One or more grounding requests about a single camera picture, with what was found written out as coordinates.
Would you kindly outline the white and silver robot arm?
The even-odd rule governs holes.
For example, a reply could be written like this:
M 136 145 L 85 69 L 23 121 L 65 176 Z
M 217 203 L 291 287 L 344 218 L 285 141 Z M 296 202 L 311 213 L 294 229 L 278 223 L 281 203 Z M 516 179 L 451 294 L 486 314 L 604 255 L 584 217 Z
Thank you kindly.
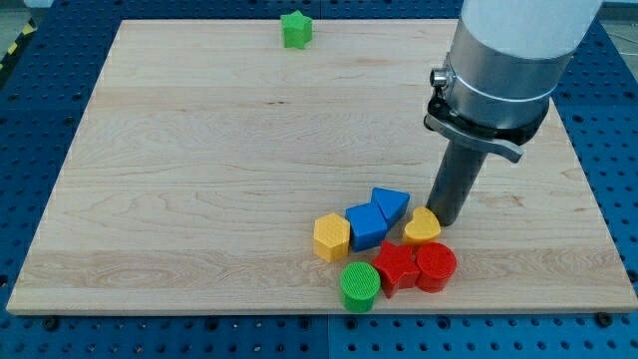
M 425 125 L 448 161 L 496 154 L 516 163 L 536 134 L 601 0 L 466 0 Z

